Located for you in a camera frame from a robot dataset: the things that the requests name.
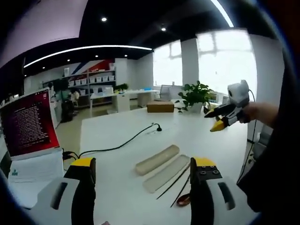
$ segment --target power cable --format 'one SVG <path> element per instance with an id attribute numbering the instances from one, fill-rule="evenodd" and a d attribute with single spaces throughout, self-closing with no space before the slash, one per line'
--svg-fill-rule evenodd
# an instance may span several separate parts
<path id="1" fill-rule="evenodd" d="M 254 97 L 254 94 L 253 94 L 252 90 L 249 90 L 249 91 L 252 93 L 253 100 L 254 100 L 254 102 L 255 102 L 255 97 Z M 239 178 L 238 178 L 237 183 L 240 181 L 241 177 L 243 176 L 243 173 L 244 173 L 244 171 L 245 171 L 246 164 L 247 164 L 247 161 L 248 161 L 250 152 L 251 152 L 252 147 L 253 147 L 253 144 L 254 144 L 254 135 L 255 135 L 256 122 L 257 122 L 257 120 L 255 120 L 255 124 L 254 124 L 254 130 L 253 130 L 253 135 L 252 135 L 252 143 L 251 143 L 251 147 L 250 147 L 250 150 L 249 150 L 249 152 L 248 152 L 248 154 L 247 154 L 245 163 L 244 163 L 244 165 L 243 165 L 243 168 L 242 168 L 242 170 L 241 170 L 241 173 L 240 173 L 240 176 L 239 176 Z"/>
<path id="2" fill-rule="evenodd" d="M 158 125 L 158 128 L 156 129 L 157 131 L 162 131 L 162 128 L 160 127 L 160 125 L 158 123 L 152 123 L 150 126 L 146 127 L 145 129 L 141 130 L 139 133 L 137 133 L 135 136 L 133 136 L 131 139 L 129 139 L 128 141 L 126 141 L 124 144 L 115 147 L 115 148 L 111 148 L 111 149 L 103 149 L 103 150 L 91 150 L 91 151 L 85 151 L 83 153 L 81 153 L 78 158 L 80 158 L 83 154 L 87 154 L 87 153 L 92 153 L 92 152 L 100 152 L 100 151 L 112 151 L 115 149 L 119 149 L 121 147 L 123 147 L 124 145 L 126 145 L 127 143 L 131 142 L 133 139 L 135 139 L 140 133 L 144 132 L 145 130 L 153 127 L 154 125 Z"/>

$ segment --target cardboard box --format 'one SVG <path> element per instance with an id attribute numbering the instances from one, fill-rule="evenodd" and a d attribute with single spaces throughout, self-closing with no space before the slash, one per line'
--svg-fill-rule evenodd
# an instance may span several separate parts
<path id="1" fill-rule="evenodd" d="M 149 113 L 173 113 L 174 104 L 173 102 L 158 102 L 152 101 L 147 104 L 147 112 Z"/>

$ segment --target laptop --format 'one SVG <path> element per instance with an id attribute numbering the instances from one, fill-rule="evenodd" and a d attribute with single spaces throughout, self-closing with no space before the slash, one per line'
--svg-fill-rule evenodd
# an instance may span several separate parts
<path id="1" fill-rule="evenodd" d="M 49 88 L 0 107 L 3 137 L 10 155 L 8 184 L 21 206 L 32 208 L 38 193 L 63 177 L 62 148 L 54 129 Z"/>

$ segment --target black stick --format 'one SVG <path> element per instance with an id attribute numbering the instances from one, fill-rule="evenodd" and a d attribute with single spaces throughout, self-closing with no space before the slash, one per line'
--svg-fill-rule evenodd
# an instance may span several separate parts
<path id="1" fill-rule="evenodd" d="M 172 203 L 172 205 L 170 206 L 170 208 L 174 205 L 174 203 L 176 202 L 176 200 L 178 199 L 178 197 L 181 195 L 181 193 L 182 193 L 184 187 L 185 187 L 185 186 L 187 185 L 187 183 L 188 183 L 188 179 L 189 179 L 190 176 L 191 176 L 191 175 L 188 176 L 187 181 L 186 181 L 185 184 L 183 185 L 181 191 L 179 192 L 179 194 L 178 194 L 177 197 L 175 198 L 175 201 Z"/>
<path id="2" fill-rule="evenodd" d="M 164 191 L 157 199 L 159 199 L 161 196 L 163 196 L 164 195 L 164 193 L 166 193 L 179 179 L 180 179 L 180 177 L 182 177 L 182 175 L 188 170 L 188 168 L 189 168 L 189 166 L 190 166 L 190 163 L 187 165 L 187 167 L 182 171 L 182 173 L 179 175 L 179 177 L 178 178 L 176 178 L 176 180 L 166 189 L 166 191 Z"/>

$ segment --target laptop screen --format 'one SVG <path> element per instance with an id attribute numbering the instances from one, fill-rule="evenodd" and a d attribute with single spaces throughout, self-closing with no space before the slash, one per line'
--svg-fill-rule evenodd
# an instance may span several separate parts
<path id="1" fill-rule="evenodd" d="M 10 156 L 59 147 L 52 122 L 49 90 L 20 97 L 0 109 Z"/>

